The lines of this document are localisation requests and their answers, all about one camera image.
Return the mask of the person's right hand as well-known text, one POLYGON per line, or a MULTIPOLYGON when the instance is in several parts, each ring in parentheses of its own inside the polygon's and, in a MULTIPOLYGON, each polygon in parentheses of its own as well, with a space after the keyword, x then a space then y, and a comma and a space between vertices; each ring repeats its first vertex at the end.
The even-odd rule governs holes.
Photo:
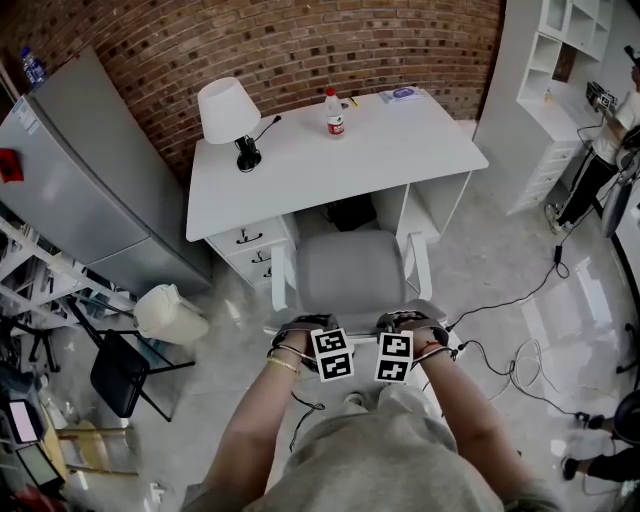
POLYGON ((376 322, 376 329, 378 333, 411 331, 415 360, 449 346, 448 331, 437 320, 417 310, 386 313, 376 322))

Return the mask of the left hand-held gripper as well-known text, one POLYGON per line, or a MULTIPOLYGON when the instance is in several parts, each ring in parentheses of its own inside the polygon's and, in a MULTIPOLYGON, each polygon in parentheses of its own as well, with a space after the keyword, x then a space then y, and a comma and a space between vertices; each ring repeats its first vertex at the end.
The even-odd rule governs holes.
POLYGON ((353 348, 342 328, 316 329, 310 333, 318 374, 322 383, 354 375, 353 348))

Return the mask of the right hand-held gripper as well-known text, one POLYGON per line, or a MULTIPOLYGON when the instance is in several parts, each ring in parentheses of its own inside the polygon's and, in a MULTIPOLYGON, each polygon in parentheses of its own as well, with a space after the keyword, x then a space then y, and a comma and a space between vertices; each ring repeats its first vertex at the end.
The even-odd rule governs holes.
POLYGON ((382 332, 378 345, 374 381, 406 384, 413 365, 413 333, 409 330, 382 332))

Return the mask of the person's left hand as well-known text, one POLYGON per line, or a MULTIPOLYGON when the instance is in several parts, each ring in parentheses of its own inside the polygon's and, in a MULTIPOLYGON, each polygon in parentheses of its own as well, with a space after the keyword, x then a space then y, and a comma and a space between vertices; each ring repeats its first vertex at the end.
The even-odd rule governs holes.
POLYGON ((302 315, 283 324, 272 339, 271 345, 274 349, 280 347, 292 349, 293 352, 298 354, 302 359, 311 361, 315 359, 315 351, 311 342, 311 332, 316 330, 331 331, 338 327, 339 324, 336 318, 331 314, 302 315), (301 348, 293 345, 294 337, 297 334, 302 336, 303 345, 301 348))

